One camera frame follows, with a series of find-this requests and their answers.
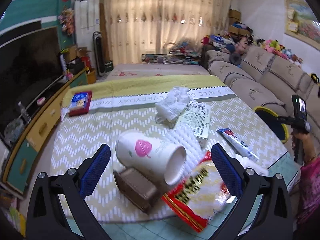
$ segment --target hand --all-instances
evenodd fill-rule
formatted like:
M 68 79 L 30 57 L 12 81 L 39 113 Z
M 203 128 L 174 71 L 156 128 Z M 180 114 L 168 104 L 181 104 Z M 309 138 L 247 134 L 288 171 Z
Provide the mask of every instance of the hand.
M 297 139 L 300 139 L 302 144 L 303 144 L 303 151 L 304 151 L 304 161 L 307 162 L 310 159 L 313 158 L 312 161 L 314 161 L 316 158 L 314 156 L 316 155 L 315 147 L 313 145 L 313 141 L 311 138 L 310 133 L 305 134 L 305 133 L 299 133 L 296 130 L 293 130 L 291 133 L 292 135 L 292 150 L 295 149 L 295 143 L 293 142 L 294 137 Z

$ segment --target blue gripper pad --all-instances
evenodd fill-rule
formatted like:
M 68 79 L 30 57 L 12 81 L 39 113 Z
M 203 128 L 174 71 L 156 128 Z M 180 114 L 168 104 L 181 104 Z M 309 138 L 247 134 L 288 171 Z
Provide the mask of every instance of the blue gripper pad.
M 96 158 L 93 160 L 85 174 L 83 175 L 80 181 L 80 196 L 85 199 L 86 196 L 90 196 L 103 171 L 105 170 L 106 166 L 108 165 L 111 157 L 111 150 L 108 145 L 105 145 L 103 149 L 99 152 Z
M 224 155 L 223 151 L 224 150 L 220 149 L 217 144 L 213 145 L 211 149 L 211 159 L 230 194 L 239 199 L 243 194 L 242 179 L 228 158 Z

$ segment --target beige curtain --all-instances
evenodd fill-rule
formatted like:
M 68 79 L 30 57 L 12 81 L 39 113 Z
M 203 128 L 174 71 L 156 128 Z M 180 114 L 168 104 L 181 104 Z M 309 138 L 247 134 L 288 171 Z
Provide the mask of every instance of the beige curtain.
M 221 33 L 230 3 L 231 0 L 162 0 L 161 53 L 183 41 L 199 48 L 205 35 Z
M 141 54 L 167 53 L 174 43 L 197 48 L 224 30 L 231 0 L 101 0 L 114 65 L 139 63 Z
M 113 64 L 139 63 L 156 53 L 159 0 L 101 0 Z

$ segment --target tower fan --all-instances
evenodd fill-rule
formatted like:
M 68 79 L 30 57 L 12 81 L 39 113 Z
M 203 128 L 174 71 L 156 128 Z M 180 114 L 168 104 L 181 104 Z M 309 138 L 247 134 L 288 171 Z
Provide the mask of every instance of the tower fan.
M 97 72 L 100 77 L 102 77 L 106 70 L 104 66 L 103 52 L 102 52 L 102 36 L 100 32 L 93 33 L 93 47 L 94 56 L 97 64 Z

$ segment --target television screen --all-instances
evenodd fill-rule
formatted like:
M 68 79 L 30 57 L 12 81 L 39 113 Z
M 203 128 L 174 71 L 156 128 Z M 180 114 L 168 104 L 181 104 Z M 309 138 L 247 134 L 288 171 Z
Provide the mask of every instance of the television screen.
M 62 75 L 57 28 L 19 36 L 0 46 L 0 132 Z

